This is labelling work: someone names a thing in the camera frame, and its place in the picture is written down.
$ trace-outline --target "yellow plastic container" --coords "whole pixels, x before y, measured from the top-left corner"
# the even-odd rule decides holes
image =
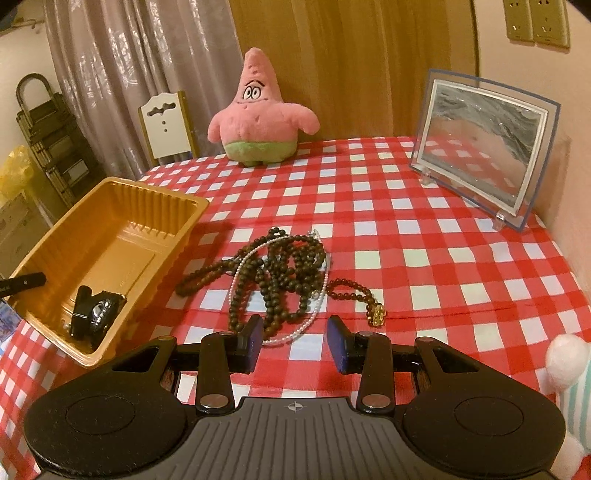
[[[13,296],[9,304],[85,367],[110,360],[208,204],[143,183],[104,179],[47,232],[12,275],[42,271],[45,286]],[[94,352],[88,342],[73,340],[67,328],[81,285],[93,294],[106,290],[127,297]]]

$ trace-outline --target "power socket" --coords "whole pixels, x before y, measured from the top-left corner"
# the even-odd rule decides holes
[[[570,48],[565,0],[530,0],[530,10],[537,43]]]
[[[534,41],[528,0],[503,0],[507,38],[517,41]]]

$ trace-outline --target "framed picture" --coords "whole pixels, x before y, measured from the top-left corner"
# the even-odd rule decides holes
[[[560,105],[509,85],[431,70],[411,166],[523,230],[544,175]]]

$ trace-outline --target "brown bead necklace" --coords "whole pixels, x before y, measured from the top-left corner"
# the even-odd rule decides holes
[[[258,252],[253,252],[269,241],[272,243],[268,245],[265,259]],[[240,319],[245,313],[252,290],[258,287],[265,302],[264,339],[268,340],[281,330],[283,323],[300,323],[306,316],[313,293],[323,287],[324,273],[321,267],[325,259],[324,245],[312,235],[287,235],[284,230],[274,227],[267,235],[242,247],[231,259],[220,260],[185,276],[175,291],[180,297],[194,295],[224,274],[234,277],[242,264],[230,300],[228,328],[234,332],[243,328],[244,323]],[[362,294],[336,293],[334,289],[337,286],[348,286]],[[299,308],[294,313],[290,313],[285,306],[285,292],[300,296]],[[374,327],[384,324],[384,306],[376,301],[368,288],[351,280],[337,278],[328,282],[326,294],[335,300],[359,300],[366,303],[369,324]]]

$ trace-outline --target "pink starfish plush toy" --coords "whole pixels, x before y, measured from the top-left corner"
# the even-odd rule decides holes
[[[213,117],[207,138],[212,143],[221,140],[228,158],[250,167],[291,157],[297,149],[298,130],[313,135],[319,128],[312,110],[283,102],[269,58],[251,48],[244,57],[236,96]]]

